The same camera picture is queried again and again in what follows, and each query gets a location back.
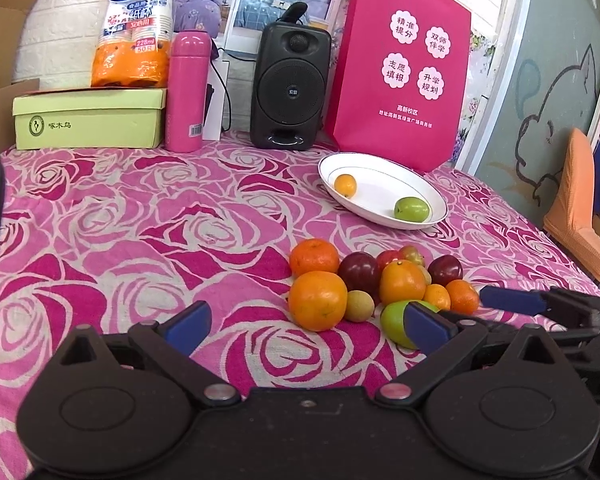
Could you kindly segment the tangerine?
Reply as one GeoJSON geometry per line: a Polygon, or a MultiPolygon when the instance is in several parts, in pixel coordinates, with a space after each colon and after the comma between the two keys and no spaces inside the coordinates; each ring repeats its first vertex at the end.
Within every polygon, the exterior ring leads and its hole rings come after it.
{"type": "Polygon", "coordinates": [[[473,315],[479,307],[478,292],[464,280],[450,281],[445,286],[451,299],[451,310],[464,315],[473,315]]]}
{"type": "Polygon", "coordinates": [[[339,265],[337,248],[321,238],[302,240],[289,255],[290,270],[295,278],[312,271],[336,273],[339,265]]]}

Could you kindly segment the small orange front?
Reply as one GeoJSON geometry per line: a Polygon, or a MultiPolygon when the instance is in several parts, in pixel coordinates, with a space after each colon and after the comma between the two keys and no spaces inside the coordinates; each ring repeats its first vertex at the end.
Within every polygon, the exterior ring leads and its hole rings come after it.
{"type": "Polygon", "coordinates": [[[452,306],[448,290],[439,284],[430,284],[426,287],[424,300],[427,304],[434,306],[437,311],[449,311],[452,306]]]}

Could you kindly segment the round green apple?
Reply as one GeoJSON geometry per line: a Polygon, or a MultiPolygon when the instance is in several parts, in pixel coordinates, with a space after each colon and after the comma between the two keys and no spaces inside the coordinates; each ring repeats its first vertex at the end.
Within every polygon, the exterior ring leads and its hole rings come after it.
{"type": "Polygon", "coordinates": [[[417,350],[418,347],[407,337],[403,317],[410,300],[401,300],[388,304],[380,315],[380,326],[388,339],[398,346],[408,350],[417,350]]]}

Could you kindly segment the small yellowish fruit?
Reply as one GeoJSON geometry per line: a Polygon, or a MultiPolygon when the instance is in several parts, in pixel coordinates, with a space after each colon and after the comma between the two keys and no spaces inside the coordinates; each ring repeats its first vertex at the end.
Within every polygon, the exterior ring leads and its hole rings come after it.
{"type": "Polygon", "coordinates": [[[424,277],[426,285],[431,285],[432,278],[428,270],[424,266],[418,266],[420,272],[422,272],[422,276],[424,277]]]}

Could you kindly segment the dark red plum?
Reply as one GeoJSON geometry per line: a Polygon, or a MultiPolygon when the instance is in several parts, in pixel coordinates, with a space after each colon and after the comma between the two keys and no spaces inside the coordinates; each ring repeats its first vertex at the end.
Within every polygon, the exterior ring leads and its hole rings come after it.
{"type": "Polygon", "coordinates": [[[367,292],[373,300],[378,298],[380,269],[376,258],[368,252],[352,252],[344,257],[337,274],[347,289],[367,292]]]}
{"type": "Polygon", "coordinates": [[[451,255],[444,255],[432,260],[429,263],[428,272],[431,281],[442,286],[464,278],[464,269],[460,260],[451,255]]]}

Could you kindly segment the big orange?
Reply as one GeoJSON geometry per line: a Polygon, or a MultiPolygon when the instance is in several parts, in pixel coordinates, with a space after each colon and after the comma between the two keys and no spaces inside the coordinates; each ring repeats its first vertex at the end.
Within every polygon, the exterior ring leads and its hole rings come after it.
{"type": "Polygon", "coordinates": [[[422,300],[426,287],[419,266],[407,260],[393,261],[381,273],[379,298],[385,306],[402,300],[422,300]]]}

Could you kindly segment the small green-brown fruit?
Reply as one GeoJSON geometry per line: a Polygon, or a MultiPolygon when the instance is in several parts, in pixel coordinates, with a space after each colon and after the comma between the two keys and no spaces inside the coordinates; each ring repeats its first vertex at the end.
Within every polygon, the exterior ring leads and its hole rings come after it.
{"type": "Polygon", "coordinates": [[[344,318],[353,323],[362,323],[371,318],[375,311],[375,301],[364,290],[348,292],[347,307],[344,318]]]}

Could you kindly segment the yellow-red plum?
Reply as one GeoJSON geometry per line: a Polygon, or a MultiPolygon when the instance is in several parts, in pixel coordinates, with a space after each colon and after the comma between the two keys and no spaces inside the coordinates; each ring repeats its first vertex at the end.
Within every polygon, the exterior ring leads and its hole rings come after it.
{"type": "Polygon", "coordinates": [[[416,266],[426,266],[425,258],[419,249],[414,245],[406,245],[399,249],[400,255],[404,260],[411,261],[416,266]]]}

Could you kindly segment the small red plum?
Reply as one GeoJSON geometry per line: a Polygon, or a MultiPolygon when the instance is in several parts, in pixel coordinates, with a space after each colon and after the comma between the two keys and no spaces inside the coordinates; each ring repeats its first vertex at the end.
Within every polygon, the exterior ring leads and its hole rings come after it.
{"type": "Polygon", "coordinates": [[[384,250],[377,257],[377,265],[380,272],[382,272],[386,266],[395,261],[403,259],[403,255],[398,250],[384,250]]]}

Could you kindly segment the large orange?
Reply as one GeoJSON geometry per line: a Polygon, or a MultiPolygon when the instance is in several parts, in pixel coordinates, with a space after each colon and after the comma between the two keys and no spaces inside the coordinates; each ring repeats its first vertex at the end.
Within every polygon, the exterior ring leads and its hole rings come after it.
{"type": "Polygon", "coordinates": [[[331,330],[344,318],[348,290],[336,273],[310,271],[291,285],[288,308],[292,320],[304,330],[331,330]]]}

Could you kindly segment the oval green fruit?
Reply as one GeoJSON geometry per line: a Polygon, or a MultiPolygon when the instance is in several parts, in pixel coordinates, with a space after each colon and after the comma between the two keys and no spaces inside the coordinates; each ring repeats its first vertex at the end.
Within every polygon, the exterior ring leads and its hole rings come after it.
{"type": "Polygon", "coordinates": [[[394,218],[408,222],[424,222],[428,219],[430,207],[426,200],[411,196],[402,197],[394,204],[394,218]]]}

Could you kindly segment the small yellow orange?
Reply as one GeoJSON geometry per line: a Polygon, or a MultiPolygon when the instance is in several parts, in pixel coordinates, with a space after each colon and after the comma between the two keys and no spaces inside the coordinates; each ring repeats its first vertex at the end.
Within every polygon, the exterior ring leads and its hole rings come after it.
{"type": "Polygon", "coordinates": [[[334,181],[334,190],[345,198],[352,198],[358,190],[358,184],[350,174],[340,174],[334,181]]]}

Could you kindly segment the orange fabric chair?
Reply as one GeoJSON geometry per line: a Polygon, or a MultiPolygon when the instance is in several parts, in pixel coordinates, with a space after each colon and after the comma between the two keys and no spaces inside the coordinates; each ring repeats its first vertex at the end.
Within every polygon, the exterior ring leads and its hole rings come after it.
{"type": "Polygon", "coordinates": [[[588,274],[600,282],[600,236],[593,228],[594,155],[588,137],[574,128],[569,137],[562,180],[543,228],[588,274]]]}

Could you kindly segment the white round plate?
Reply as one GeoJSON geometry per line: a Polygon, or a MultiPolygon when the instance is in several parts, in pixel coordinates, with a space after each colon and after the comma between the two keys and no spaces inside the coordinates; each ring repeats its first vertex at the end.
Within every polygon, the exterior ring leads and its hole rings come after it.
{"type": "Polygon", "coordinates": [[[348,211],[378,226],[396,230],[423,230],[445,220],[449,207],[440,192],[416,172],[374,155],[343,152],[323,157],[317,164],[327,192],[348,211]],[[356,183],[351,197],[336,190],[336,180],[350,176],[356,183]],[[419,200],[428,207],[422,221],[394,214],[399,200],[419,200]]]}

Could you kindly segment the white box behind thermos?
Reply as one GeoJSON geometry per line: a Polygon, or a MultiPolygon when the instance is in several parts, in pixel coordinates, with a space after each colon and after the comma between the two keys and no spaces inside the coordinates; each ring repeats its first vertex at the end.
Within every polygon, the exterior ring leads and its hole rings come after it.
{"type": "Polygon", "coordinates": [[[208,73],[208,87],[212,89],[212,92],[209,93],[209,105],[204,120],[204,130],[202,130],[202,140],[204,142],[217,141],[221,137],[225,103],[223,84],[227,81],[229,67],[230,64],[220,58],[211,62],[208,73]]]}

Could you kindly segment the light green box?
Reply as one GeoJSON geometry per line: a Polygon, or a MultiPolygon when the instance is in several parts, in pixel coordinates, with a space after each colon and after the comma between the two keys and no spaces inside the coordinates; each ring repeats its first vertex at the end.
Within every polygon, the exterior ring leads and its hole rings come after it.
{"type": "Polygon", "coordinates": [[[12,103],[16,148],[155,148],[163,89],[89,88],[34,92],[12,103]]]}

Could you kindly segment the pink tote bag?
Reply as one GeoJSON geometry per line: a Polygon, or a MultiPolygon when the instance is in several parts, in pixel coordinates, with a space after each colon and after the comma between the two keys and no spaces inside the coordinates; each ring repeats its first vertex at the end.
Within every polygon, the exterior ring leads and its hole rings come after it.
{"type": "Polygon", "coordinates": [[[447,162],[470,22],[455,0],[350,0],[325,125],[338,148],[419,172],[447,162]]]}

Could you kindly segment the pink thermos bottle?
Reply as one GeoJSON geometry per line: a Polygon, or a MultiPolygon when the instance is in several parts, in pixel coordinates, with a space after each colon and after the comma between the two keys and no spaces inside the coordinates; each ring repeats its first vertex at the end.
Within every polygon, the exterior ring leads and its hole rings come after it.
{"type": "Polygon", "coordinates": [[[178,32],[172,42],[166,92],[166,148],[191,153],[202,147],[211,38],[206,32],[178,32]]]}

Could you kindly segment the black speaker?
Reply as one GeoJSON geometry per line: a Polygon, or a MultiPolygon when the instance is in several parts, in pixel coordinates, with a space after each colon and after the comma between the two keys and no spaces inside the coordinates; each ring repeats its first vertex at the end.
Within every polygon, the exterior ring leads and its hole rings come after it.
{"type": "Polygon", "coordinates": [[[250,140],[256,148],[305,151],[321,127],[332,37],[300,18],[297,1],[262,30],[254,69],[250,140]]]}

